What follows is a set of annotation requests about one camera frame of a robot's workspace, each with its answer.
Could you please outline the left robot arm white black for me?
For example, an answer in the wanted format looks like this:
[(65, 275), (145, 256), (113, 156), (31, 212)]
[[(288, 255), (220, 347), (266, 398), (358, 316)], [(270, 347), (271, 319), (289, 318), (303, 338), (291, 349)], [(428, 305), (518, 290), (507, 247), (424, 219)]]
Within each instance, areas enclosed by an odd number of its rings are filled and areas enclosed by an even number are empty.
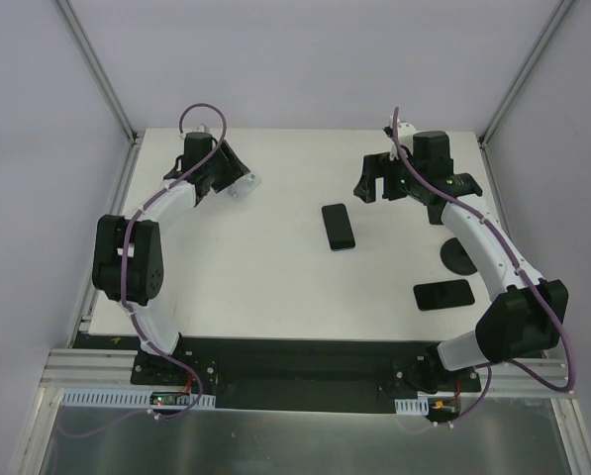
[(180, 330), (160, 296), (165, 281), (162, 237), (209, 193), (227, 190), (249, 175), (224, 138), (189, 132), (182, 153), (150, 197), (126, 215), (106, 214), (98, 220), (93, 286), (126, 314), (141, 350), (156, 357), (152, 371), (164, 384), (180, 383), (188, 363), (174, 352)]

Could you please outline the white folding phone stand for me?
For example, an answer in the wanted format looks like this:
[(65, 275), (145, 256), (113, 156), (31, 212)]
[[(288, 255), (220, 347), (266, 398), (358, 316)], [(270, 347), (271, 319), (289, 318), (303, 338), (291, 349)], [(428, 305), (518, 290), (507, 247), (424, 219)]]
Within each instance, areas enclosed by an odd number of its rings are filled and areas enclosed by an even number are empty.
[(250, 172), (227, 188), (227, 193), (234, 200), (242, 201), (249, 196), (261, 183), (261, 179), (258, 175)]

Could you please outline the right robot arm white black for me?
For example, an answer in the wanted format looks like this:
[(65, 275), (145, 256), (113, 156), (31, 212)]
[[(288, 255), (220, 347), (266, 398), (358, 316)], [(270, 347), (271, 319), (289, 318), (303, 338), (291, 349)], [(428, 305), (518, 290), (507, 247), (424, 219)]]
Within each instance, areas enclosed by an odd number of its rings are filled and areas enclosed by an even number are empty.
[[(430, 224), (446, 227), (457, 239), (487, 289), (490, 305), (475, 328), (431, 346), (408, 369), (409, 384), (434, 394), (454, 384), (472, 367), (511, 363), (551, 391), (567, 393), (576, 382), (574, 352), (563, 326), (568, 291), (560, 280), (547, 280), (516, 249), (490, 212), (478, 182), (454, 170), (449, 136), (418, 132), (408, 123), (388, 126), (388, 152), (363, 159), (353, 193), (375, 201), (375, 182), (383, 181), (383, 198), (411, 197), (427, 209)], [(563, 346), (567, 380), (543, 379), (522, 362), (531, 353)]]

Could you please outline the black round base phone holder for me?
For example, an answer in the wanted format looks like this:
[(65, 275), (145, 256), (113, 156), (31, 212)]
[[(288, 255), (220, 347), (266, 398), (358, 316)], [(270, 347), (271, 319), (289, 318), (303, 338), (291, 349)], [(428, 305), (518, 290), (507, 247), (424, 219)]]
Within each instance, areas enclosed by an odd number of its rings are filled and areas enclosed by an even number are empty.
[(442, 245), (440, 259), (444, 267), (456, 275), (470, 276), (477, 272), (471, 258), (455, 237)]

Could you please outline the black phone blue edge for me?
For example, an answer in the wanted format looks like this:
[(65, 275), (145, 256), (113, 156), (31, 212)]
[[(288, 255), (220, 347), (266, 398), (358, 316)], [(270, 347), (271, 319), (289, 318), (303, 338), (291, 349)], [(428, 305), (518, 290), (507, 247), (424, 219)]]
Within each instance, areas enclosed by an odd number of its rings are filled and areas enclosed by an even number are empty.
[(355, 237), (345, 204), (326, 205), (322, 207), (321, 212), (330, 249), (332, 251), (353, 249)]

